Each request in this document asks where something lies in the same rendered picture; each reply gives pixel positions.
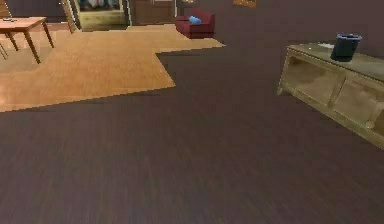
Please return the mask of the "orange framed picture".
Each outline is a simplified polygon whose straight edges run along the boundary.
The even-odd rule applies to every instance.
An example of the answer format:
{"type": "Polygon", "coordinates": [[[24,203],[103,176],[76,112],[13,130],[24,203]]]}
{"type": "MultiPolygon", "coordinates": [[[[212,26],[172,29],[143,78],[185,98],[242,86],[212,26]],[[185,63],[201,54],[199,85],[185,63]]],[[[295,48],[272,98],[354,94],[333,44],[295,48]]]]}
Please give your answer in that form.
{"type": "Polygon", "coordinates": [[[233,4],[237,6],[255,8],[257,6],[257,0],[233,0],[233,4]]]}

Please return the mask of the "pale wooden low cabinet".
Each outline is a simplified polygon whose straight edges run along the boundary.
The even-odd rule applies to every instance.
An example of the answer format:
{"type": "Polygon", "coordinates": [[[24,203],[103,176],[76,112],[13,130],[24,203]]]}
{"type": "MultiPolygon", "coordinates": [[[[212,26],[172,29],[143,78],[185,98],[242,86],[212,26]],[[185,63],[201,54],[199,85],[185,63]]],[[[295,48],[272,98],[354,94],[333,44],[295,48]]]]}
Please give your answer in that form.
{"type": "Polygon", "coordinates": [[[287,47],[277,93],[287,92],[384,150],[384,60],[330,58],[318,44],[287,47]]]}

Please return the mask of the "dark blue bucket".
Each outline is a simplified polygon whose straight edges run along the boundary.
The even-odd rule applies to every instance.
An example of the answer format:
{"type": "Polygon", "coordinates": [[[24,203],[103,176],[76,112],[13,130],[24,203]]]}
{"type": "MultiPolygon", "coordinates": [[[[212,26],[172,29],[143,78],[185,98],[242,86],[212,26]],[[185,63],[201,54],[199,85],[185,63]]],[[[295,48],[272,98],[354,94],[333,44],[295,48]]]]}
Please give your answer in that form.
{"type": "Polygon", "coordinates": [[[357,34],[337,34],[330,58],[338,62],[350,62],[362,40],[357,34]]]}

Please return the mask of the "brown wooden table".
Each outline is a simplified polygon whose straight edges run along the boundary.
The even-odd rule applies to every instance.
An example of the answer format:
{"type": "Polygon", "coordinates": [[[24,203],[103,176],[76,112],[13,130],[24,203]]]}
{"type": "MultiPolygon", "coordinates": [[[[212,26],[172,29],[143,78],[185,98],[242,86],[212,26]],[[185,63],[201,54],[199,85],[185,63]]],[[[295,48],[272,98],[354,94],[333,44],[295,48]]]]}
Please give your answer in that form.
{"type": "Polygon", "coordinates": [[[54,43],[46,23],[46,17],[12,18],[10,21],[4,21],[1,19],[0,34],[7,35],[10,38],[15,50],[18,51],[19,48],[15,42],[15,39],[13,38],[13,33],[23,33],[36,62],[40,64],[40,57],[36,51],[30,34],[30,30],[38,25],[41,25],[44,28],[50,46],[54,48],[54,43]]]}

